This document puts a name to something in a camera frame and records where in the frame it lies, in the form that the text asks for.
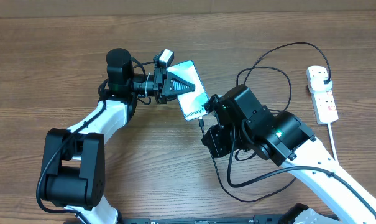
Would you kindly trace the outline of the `blue screen smartphone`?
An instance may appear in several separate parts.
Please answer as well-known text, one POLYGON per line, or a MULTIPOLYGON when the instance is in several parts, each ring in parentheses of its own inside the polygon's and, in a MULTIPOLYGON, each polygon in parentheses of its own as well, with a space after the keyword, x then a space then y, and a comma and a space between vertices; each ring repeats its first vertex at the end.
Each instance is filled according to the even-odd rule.
POLYGON ((167 72, 178 78, 173 83, 173 90, 183 92, 177 98, 184 118, 191 121, 205 116, 207 112, 203 105, 209 98, 193 61, 187 60, 168 67, 167 72))

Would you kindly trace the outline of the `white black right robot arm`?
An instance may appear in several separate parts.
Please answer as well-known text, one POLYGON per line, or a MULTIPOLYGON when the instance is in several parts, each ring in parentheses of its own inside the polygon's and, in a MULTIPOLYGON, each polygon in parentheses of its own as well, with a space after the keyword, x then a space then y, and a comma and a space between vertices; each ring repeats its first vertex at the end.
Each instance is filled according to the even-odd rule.
POLYGON ((311 189, 344 223, 376 223, 376 198, 332 158, 315 133, 294 114, 273 115, 245 85, 213 95, 204 105, 217 124, 202 138, 213 158, 253 150, 278 170, 234 184, 241 188, 289 172, 311 189))

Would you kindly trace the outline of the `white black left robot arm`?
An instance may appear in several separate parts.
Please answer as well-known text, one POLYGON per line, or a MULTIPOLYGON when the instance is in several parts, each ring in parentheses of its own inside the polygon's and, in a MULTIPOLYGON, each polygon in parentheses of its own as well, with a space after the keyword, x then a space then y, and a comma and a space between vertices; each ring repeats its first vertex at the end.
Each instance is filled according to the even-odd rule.
POLYGON ((195 85, 170 72, 174 59, 164 49, 151 61, 154 74, 136 74, 144 64, 128 50, 106 54, 108 77, 98 87, 97 107, 78 124, 51 129, 45 138, 40 177, 36 188, 38 206, 47 213, 72 213, 82 223, 122 223, 120 211, 104 196, 104 147, 110 137, 128 124, 143 97, 165 104, 195 85))

